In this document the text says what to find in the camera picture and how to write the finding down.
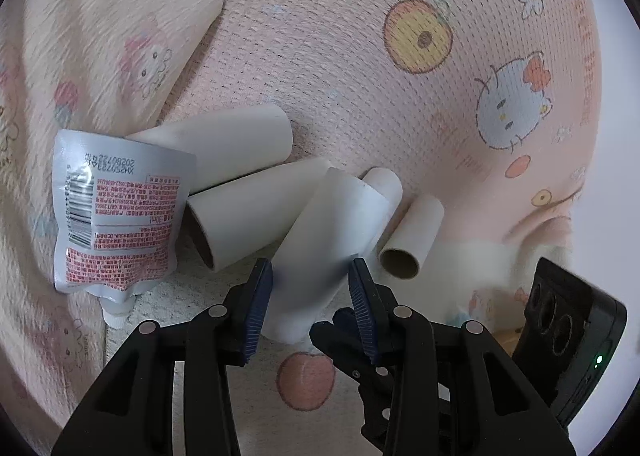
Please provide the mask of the white paper tube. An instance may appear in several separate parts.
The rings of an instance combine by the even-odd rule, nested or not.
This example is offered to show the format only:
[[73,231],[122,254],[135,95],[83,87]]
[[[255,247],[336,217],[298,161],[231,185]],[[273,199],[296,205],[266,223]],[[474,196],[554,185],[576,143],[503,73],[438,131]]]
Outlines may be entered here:
[[262,335],[295,344],[331,303],[349,263],[369,251],[390,202],[362,179],[330,168],[272,258]]
[[307,158],[190,197],[188,228],[205,265],[219,272],[285,236],[329,168]]
[[192,153],[193,194],[280,164],[293,147],[291,122],[276,104],[201,113],[128,137]]
[[362,180],[386,198],[388,215],[393,216],[404,194],[399,177],[390,169],[376,167],[367,171]]

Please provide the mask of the white paper roll core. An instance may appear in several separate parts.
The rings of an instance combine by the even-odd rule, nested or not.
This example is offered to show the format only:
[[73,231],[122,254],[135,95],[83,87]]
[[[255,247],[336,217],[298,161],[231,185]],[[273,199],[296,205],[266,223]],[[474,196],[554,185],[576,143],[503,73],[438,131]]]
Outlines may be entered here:
[[378,259],[385,271],[399,279],[413,279],[430,253],[445,209],[434,196],[423,194],[410,205]]

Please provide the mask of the red white spout pouch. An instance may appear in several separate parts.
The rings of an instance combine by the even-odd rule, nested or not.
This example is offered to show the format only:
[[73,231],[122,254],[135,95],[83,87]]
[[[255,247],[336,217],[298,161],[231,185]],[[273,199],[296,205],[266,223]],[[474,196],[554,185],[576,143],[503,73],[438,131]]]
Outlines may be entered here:
[[125,325],[137,296],[175,271],[175,242],[196,159],[128,139],[62,130],[52,196],[58,292],[98,298],[107,326]]

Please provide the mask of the pink cartoon bed sheet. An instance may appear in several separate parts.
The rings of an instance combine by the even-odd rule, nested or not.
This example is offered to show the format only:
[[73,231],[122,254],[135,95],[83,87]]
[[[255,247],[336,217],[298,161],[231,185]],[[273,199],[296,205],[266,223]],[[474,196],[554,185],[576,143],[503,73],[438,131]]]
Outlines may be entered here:
[[129,0],[137,132],[277,104],[292,156],[392,170],[405,215],[445,214],[421,273],[385,273],[434,321],[524,323],[541,257],[570,261],[570,208],[600,112],[591,0]]

